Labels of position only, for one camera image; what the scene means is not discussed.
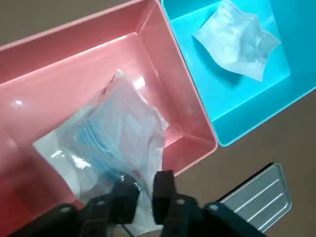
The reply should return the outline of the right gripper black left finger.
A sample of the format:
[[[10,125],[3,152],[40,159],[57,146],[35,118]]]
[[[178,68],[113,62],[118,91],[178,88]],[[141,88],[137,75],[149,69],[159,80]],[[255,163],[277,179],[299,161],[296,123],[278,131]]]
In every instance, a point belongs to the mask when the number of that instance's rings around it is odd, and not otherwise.
[[[139,186],[123,176],[112,190],[94,197],[78,209],[60,204],[16,230],[16,237],[108,237],[115,225],[130,224],[138,204]]]

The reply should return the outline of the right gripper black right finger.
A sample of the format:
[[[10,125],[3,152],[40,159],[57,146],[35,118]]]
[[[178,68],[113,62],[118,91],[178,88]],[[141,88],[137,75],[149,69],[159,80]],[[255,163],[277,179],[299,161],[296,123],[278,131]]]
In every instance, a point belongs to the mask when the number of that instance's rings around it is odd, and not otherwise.
[[[197,200],[177,192],[172,170],[156,173],[153,216],[162,237],[264,237],[250,223],[220,202],[200,207]]]

